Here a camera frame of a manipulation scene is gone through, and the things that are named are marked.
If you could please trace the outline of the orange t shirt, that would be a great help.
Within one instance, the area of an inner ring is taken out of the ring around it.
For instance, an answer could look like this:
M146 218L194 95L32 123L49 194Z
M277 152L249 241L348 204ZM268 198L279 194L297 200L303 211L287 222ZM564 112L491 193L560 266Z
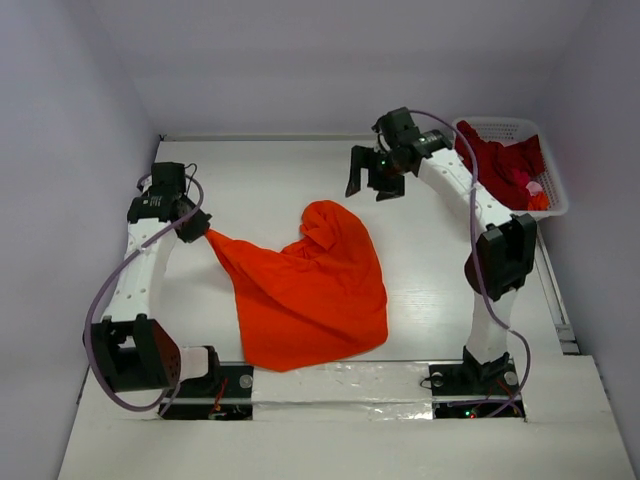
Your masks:
M228 274L244 359L275 372L367 353L389 336L388 296L373 241L342 205L314 201L280 251L209 230Z

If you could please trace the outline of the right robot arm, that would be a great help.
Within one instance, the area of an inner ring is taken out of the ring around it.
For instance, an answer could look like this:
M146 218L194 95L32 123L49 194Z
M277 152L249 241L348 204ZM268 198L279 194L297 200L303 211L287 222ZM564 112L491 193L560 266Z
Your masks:
M427 380L436 396L486 396L515 372L507 346L515 332L510 317L534 266L537 222L481 184L478 156L459 128L451 136L423 132L414 114L407 107L386 113L372 128L376 146L352 148L345 194L368 187L378 201L400 198L411 173L468 221L471 253L464 274L474 292L471 332L461 361L431 366Z

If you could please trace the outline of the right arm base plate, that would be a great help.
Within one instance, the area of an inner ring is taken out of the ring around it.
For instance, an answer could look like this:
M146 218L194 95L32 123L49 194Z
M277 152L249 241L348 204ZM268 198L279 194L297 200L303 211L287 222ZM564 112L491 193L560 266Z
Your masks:
M487 418L507 403L519 388L515 365L489 380L475 380L462 363L430 364L419 385L431 392L435 419Z

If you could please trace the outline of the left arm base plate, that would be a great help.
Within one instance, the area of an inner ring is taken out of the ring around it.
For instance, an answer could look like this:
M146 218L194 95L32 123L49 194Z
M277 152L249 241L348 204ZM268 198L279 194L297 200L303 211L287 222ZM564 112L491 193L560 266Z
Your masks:
M223 363L221 380L205 386L202 379L185 381L174 399L166 395L158 414L166 420L244 421L253 417L254 368L241 363Z

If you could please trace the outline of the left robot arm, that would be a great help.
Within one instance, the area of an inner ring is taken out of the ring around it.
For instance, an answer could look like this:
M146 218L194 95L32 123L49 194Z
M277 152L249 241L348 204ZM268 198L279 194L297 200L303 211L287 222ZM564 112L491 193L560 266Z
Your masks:
M188 195L185 165L156 163L140 179L128 209L123 263L100 293L113 292L104 312L94 299L83 342L97 380L109 395L143 390L215 396L223 375L211 346L180 347L161 326L160 303L169 257L177 242L205 236L210 215Z

